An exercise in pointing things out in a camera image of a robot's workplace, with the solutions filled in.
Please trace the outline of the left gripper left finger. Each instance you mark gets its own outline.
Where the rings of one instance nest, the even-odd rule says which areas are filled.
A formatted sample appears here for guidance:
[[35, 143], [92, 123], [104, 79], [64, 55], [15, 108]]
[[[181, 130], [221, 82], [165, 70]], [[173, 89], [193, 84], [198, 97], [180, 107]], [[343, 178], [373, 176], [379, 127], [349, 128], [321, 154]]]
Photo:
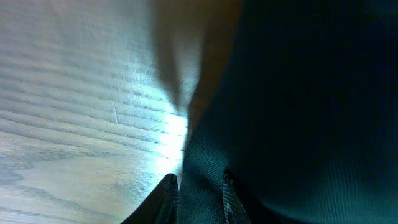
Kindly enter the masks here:
[[178, 205], [177, 176], [167, 174], [121, 224], [176, 224]]

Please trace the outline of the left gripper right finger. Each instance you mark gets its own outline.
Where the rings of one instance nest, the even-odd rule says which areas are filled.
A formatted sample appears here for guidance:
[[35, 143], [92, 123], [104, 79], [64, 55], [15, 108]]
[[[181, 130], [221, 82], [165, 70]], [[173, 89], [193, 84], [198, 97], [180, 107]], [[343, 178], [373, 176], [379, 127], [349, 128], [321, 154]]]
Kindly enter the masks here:
[[223, 176], [223, 207], [226, 224], [251, 224], [251, 221], [237, 196], [231, 175], [228, 171]]

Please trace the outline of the black t-shirt with logo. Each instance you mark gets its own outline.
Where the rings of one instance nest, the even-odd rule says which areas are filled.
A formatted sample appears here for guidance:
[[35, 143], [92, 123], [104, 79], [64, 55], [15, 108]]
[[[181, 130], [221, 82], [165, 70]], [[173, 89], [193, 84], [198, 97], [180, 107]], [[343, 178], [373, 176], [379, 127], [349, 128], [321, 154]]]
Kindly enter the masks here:
[[183, 160], [179, 223], [397, 222], [397, 2], [245, 1]]

